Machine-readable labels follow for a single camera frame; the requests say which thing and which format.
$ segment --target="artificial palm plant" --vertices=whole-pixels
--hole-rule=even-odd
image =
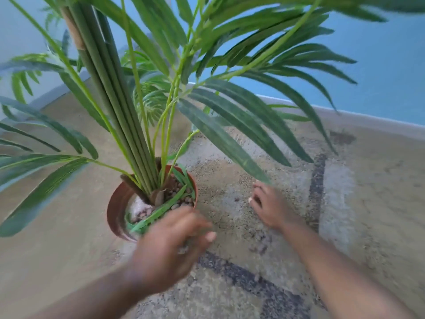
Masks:
[[[194,130],[178,150],[172,165],[176,163],[190,139],[201,132],[247,173],[267,182],[263,170],[222,128],[224,124],[238,128],[274,160],[290,166],[288,159],[262,127],[265,126],[281,138],[296,156],[312,162],[286,125],[285,116],[279,115],[273,107],[266,105],[252,92],[233,84],[231,78],[242,76],[279,90],[311,120],[332,148],[314,109],[299,92],[283,80],[287,77],[304,79],[316,86],[332,104],[325,87],[296,67],[325,71],[355,83],[327,63],[337,61],[352,64],[355,61],[309,40],[333,32],[321,26],[331,11],[367,21],[385,21],[371,11],[373,8],[407,13],[425,11],[425,0],[198,0],[194,10],[190,8],[187,0],[176,0],[178,15],[188,27],[185,30],[165,0],[130,0],[152,33],[155,40],[152,42],[126,14],[125,0],[121,0],[121,6],[111,0],[45,0],[65,19],[82,63],[100,95],[101,103],[98,103],[61,47],[20,5],[14,0],[9,1],[46,38],[62,65],[52,65],[31,58],[9,62],[7,67],[15,73],[32,70],[58,72],[88,113],[114,137],[131,172],[99,162],[93,145],[76,130],[65,128],[16,100],[0,97],[2,105],[29,114],[52,128],[70,143],[78,154],[72,156],[31,153],[0,159],[0,189],[42,167],[66,163],[43,180],[5,219],[0,225],[1,236],[14,235],[28,225],[46,201],[63,187],[65,181],[88,163],[97,163],[125,174],[146,196],[158,191],[172,170],[166,174],[164,167],[168,160],[176,109],[193,123]],[[131,68],[123,68],[120,64],[108,20],[117,23],[127,36]],[[245,38],[225,54],[216,55],[224,43],[232,42],[240,36]],[[133,41],[138,47],[137,50],[133,47]],[[155,71],[138,65],[138,55],[149,59]],[[221,66],[226,67],[226,70],[216,73]],[[204,72],[208,70],[210,76],[203,78]],[[196,77],[196,83],[187,87],[189,75],[192,73]],[[125,77],[129,74],[133,76],[134,92],[130,90]],[[142,104],[147,94],[141,87],[140,80],[157,76],[164,78],[169,89],[164,111],[157,116],[158,123],[151,141],[148,128],[150,120]],[[134,99],[141,103],[141,124],[133,105]],[[205,109],[199,109],[189,99],[203,103]],[[3,128],[22,134],[22,131],[11,129],[10,126]],[[44,141],[43,143],[55,151],[59,150]],[[4,142],[0,144],[20,145]],[[161,149],[159,169],[154,155],[158,146]],[[87,149],[91,158],[81,155],[82,147]]]

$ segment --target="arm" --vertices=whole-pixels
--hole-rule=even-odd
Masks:
[[[311,230],[288,208],[279,191],[256,182],[249,203],[263,222],[279,230],[297,252],[334,318],[416,318],[395,295]]]
[[[145,297],[184,278],[215,239],[215,232],[197,236],[210,227],[192,208],[169,212],[139,240],[127,264],[28,319],[118,319]],[[188,252],[179,254],[190,238]]]

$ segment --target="plant pot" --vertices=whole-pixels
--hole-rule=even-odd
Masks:
[[[165,166],[165,172],[168,173],[170,171],[171,166]],[[182,173],[182,170],[174,166],[174,168]],[[195,190],[195,205],[198,201],[198,188],[196,187],[196,182],[194,177],[188,172],[187,173],[190,182]],[[128,203],[135,195],[134,191],[128,187],[124,182],[121,182],[120,185],[115,189],[112,197],[108,203],[108,209],[106,211],[106,220],[108,221],[109,228],[112,232],[119,238],[124,239],[126,241],[137,241],[137,235],[134,233],[130,233],[127,228],[127,224],[125,221],[125,211],[127,209]]]

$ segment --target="brown tape on stalk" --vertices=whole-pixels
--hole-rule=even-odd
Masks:
[[[70,10],[68,8],[62,7],[60,11],[62,13],[63,19],[65,19],[66,25],[68,26],[69,33],[74,40],[75,46],[78,50],[85,50],[84,41],[82,40],[77,25],[72,18]]]

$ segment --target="forearm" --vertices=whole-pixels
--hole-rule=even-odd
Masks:
[[[282,225],[332,316],[339,318],[415,318],[390,291],[365,275],[346,255],[304,223]]]
[[[118,319],[144,297],[120,268],[28,319]]]

